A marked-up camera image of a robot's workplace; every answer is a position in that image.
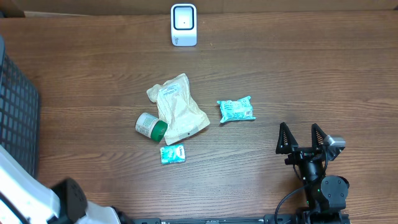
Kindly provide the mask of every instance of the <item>black mesh crate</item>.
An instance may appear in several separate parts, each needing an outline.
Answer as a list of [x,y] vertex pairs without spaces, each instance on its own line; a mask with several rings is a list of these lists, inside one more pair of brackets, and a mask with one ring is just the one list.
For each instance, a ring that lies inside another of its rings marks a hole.
[[39,93],[7,56],[0,36],[0,144],[33,177],[39,162]]

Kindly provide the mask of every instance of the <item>dark blue square outline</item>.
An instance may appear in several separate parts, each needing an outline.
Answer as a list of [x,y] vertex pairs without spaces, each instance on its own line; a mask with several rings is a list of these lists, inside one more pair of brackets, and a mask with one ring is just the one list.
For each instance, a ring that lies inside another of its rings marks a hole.
[[[191,28],[186,28],[186,29],[177,29],[175,26],[175,9],[178,7],[190,7],[192,9],[192,27]],[[195,26],[195,17],[194,17],[194,12],[193,12],[193,7],[192,6],[175,6],[173,9],[173,26],[175,30],[192,30]]]

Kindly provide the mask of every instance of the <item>crumpled plastic package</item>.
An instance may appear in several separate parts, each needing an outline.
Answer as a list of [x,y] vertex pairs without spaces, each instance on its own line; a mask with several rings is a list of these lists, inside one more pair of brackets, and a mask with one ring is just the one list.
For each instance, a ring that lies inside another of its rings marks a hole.
[[206,113],[192,99],[188,77],[184,73],[163,85],[154,85],[147,94],[157,103],[159,119],[168,124],[164,135],[167,145],[193,136],[210,124]]
[[217,101],[220,105],[221,114],[223,115],[220,122],[256,119],[253,116],[253,106],[250,104],[250,99],[251,97],[247,96],[237,101]]

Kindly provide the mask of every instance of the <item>white charging device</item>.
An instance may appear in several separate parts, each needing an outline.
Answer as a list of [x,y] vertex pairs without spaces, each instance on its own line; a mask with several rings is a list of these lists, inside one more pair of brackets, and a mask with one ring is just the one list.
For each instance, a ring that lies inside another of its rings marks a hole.
[[174,46],[195,46],[197,44],[197,9],[193,4],[173,5],[171,21]]

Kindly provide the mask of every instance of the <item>small teal packet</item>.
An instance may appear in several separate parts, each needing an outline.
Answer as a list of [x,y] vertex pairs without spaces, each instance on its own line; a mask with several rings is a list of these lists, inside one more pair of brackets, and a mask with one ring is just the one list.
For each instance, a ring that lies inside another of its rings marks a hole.
[[241,98],[238,101],[217,101],[220,105],[221,114],[223,118],[221,123],[227,121],[244,121],[256,119],[253,116],[253,106],[250,104],[250,96]]
[[174,146],[164,146],[160,148],[160,157],[162,164],[172,164],[185,162],[185,150],[183,144]]

